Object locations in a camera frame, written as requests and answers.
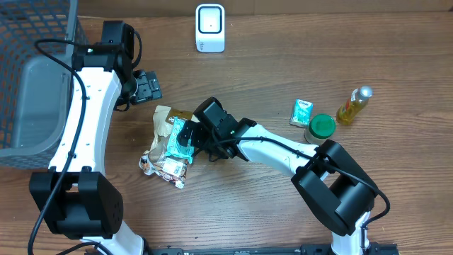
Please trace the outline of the yellow dish soap bottle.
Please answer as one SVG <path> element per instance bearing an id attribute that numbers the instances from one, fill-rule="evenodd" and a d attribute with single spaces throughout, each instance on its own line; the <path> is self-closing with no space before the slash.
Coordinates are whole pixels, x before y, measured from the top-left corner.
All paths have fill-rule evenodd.
<path id="1" fill-rule="evenodd" d="M 350 98 L 337 110 L 336 120 L 343 125 L 350 125 L 356 115 L 368 104 L 373 95 L 370 86 L 355 89 Z"/>

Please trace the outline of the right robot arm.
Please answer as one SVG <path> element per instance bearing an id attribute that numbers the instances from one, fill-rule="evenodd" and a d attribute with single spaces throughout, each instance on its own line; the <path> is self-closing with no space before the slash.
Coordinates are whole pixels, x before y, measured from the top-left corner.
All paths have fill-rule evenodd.
<path id="1" fill-rule="evenodd" d="M 316 219 L 333 235 L 332 254 L 366 254 L 367 223 L 378 195 L 375 182 L 333 140 L 320 145 L 295 142 L 256 121 L 236 120 L 210 97 L 176 135 L 183 146 L 209 154 L 210 161 L 239 157 L 288 175 Z"/>

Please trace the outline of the brown snack wrapper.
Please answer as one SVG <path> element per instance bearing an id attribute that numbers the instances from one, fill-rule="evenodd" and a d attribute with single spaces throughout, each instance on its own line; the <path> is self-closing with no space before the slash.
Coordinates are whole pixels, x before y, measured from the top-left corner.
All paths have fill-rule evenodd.
<path id="1" fill-rule="evenodd" d="M 154 139 L 150 149 L 140 157 L 139 167 L 146 175 L 156 174 L 163 180 L 172 183 L 176 188 L 182 189 L 185 186 L 187 170 L 191 164 L 187 159 L 165 156 L 175 117 L 185 121 L 198 121 L 189 111 L 169 106 L 157 106 L 153 114 Z"/>

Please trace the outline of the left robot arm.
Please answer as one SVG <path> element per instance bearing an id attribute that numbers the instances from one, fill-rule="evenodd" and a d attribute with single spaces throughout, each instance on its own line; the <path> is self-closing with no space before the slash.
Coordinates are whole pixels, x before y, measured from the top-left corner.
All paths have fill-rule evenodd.
<path id="1" fill-rule="evenodd" d="M 95 254 L 151 251 L 125 223 L 122 195 L 104 165 L 112 114 L 162 97 L 155 73 L 138 68 L 141 56 L 139 33 L 123 21 L 106 21 L 95 44 L 75 44 L 66 66 L 73 89 L 60 144 L 47 171 L 30 177 L 37 223 Z"/>

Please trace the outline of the green lid jar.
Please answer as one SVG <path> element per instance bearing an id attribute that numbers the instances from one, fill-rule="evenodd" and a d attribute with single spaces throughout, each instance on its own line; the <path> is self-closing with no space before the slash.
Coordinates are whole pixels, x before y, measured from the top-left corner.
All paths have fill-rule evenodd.
<path id="1" fill-rule="evenodd" d="M 322 145 L 336 131 L 335 120 L 326 114 L 314 116 L 304 131 L 304 138 L 310 144 Z"/>

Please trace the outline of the teal tissue pack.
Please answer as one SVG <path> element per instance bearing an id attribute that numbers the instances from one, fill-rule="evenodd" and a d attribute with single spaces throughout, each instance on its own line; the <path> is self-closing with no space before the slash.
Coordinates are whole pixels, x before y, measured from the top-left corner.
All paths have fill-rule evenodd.
<path id="1" fill-rule="evenodd" d="M 309 124 L 313 107 L 312 102 L 298 98 L 293 105 L 292 114 L 289 119 L 290 125 L 305 128 Z"/>

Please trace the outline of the teal snack packet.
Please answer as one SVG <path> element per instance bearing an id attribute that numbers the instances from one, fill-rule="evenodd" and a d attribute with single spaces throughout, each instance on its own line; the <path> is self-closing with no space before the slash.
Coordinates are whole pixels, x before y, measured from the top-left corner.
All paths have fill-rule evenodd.
<path id="1" fill-rule="evenodd" d="M 168 144 L 166 147 L 166 157 L 178 157 L 181 159 L 187 159 L 189 164 L 193 163 L 193 153 L 195 148 L 190 145 L 182 145 L 178 140 L 179 133 L 183 130 L 185 120 L 175 117 L 173 119 L 173 128 L 168 138 Z"/>

